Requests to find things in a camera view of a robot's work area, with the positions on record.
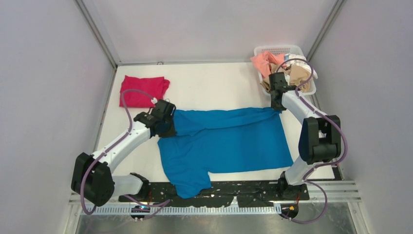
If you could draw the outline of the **blue t shirt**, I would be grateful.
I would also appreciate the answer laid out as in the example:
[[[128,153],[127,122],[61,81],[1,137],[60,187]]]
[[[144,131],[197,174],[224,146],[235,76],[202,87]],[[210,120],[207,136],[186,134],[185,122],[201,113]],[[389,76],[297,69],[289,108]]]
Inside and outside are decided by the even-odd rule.
[[[280,113],[272,108],[177,110],[176,135],[158,140],[165,175],[184,199],[211,187],[209,174],[293,164]]]

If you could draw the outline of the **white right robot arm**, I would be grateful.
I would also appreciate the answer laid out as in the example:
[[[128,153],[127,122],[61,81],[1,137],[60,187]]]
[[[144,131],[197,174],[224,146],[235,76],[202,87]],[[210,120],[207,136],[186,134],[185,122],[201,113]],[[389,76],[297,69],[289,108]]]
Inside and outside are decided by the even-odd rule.
[[[288,85],[282,72],[270,74],[269,84],[271,108],[290,111],[301,124],[299,156],[277,181],[279,196],[291,200],[304,193],[306,179],[318,166],[340,156],[340,119],[309,103],[295,85]]]

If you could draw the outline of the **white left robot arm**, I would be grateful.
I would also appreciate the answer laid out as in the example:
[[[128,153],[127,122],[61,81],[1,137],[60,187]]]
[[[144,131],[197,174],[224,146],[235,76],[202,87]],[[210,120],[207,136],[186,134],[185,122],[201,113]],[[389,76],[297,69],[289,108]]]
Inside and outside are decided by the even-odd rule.
[[[81,153],[75,160],[71,181],[71,189],[81,196],[81,202],[87,200],[101,207],[112,197],[130,196],[138,202],[145,201],[150,194],[148,179],[137,173],[114,176],[113,172],[133,150],[152,137],[175,136],[175,111],[174,104],[161,99],[135,117],[127,113],[126,131],[90,155]]]

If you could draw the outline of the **white t shirt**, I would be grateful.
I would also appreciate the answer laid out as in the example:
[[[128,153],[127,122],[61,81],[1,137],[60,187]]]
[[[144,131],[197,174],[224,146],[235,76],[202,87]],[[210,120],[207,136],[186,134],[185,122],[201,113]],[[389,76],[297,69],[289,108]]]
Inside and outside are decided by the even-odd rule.
[[[285,54],[284,60],[286,63],[283,65],[283,69],[290,76],[291,81],[298,79],[308,79],[311,74],[312,67],[307,63],[305,56],[297,54]],[[300,68],[293,71],[291,66],[299,66]]]

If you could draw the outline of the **salmon pink t shirt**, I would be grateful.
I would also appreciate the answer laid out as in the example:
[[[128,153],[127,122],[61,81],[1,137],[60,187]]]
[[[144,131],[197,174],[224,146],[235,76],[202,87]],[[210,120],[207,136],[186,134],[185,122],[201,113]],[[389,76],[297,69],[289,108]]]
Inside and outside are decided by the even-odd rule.
[[[284,62],[284,59],[285,54],[274,55],[265,51],[251,57],[250,61],[264,79],[272,74]]]

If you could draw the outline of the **red folded t shirt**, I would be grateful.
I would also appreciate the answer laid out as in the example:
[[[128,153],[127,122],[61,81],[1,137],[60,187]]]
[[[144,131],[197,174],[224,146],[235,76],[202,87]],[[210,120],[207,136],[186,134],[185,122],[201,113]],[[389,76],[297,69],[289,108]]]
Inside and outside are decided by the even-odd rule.
[[[150,108],[154,106],[152,100],[164,98],[170,81],[165,77],[137,78],[125,75],[121,83],[119,106],[124,104],[128,108]]]

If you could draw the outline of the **white plastic laundry basket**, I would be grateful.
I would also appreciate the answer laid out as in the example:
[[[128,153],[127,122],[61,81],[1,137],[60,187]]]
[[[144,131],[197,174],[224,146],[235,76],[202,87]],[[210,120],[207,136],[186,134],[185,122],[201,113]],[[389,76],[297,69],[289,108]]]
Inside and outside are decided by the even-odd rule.
[[[296,46],[296,45],[266,45],[266,46],[258,46],[256,48],[254,48],[253,53],[254,56],[268,51],[274,55],[278,55],[278,54],[297,54],[297,55],[302,55],[304,56],[302,50],[300,47]],[[259,79],[259,83],[263,80],[261,78],[261,74],[258,72],[258,79]],[[262,90],[264,93],[268,94],[265,89],[262,87]]]

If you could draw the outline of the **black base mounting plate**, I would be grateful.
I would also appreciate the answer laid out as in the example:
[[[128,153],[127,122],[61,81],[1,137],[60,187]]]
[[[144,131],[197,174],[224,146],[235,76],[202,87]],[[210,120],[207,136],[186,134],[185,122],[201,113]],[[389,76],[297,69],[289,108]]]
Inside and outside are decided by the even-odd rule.
[[[274,201],[309,200],[306,185],[289,186],[276,180],[215,181],[211,188],[201,190],[192,198],[181,198],[169,182],[152,182],[131,197],[149,204],[160,204],[169,199],[169,207],[196,208],[228,207],[233,201],[237,201],[239,207],[269,207]]]

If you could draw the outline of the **aluminium frame rail right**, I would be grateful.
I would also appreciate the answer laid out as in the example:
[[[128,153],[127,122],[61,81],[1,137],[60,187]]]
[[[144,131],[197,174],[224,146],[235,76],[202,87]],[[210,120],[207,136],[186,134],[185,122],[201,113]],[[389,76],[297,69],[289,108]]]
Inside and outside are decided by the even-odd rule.
[[[324,38],[328,34],[329,30],[334,25],[336,19],[338,18],[342,8],[346,4],[347,0],[336,0],[334,1],[334,5],[331,8],[327,18],[325,19],[320,31],[318,32],[316,39],[314,40],[308,54],[307,59],[311,61],[316,54],[318,48],[320,47],[321,43],[323,42]]]

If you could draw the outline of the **aluminium frame post left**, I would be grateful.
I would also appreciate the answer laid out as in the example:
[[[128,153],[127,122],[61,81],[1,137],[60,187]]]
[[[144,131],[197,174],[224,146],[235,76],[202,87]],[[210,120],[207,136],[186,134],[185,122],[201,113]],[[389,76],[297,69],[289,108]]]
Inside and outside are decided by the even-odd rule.
[[[86,24],[90,28],[94,38],[96,39],[98,45],[102,49],[104,55],[108,59],[110,65],[112,66],[113,69],[117,69],[117,63],[115,59],[113,58],[112,54],[110,53],[109,47],[104,41],[103,36],[101,35],[89,9],[87,8],[85,1],[84,0],[74,0],[74,3],[77,5],[77,7],[80,10],[81,15],[86,21]]]

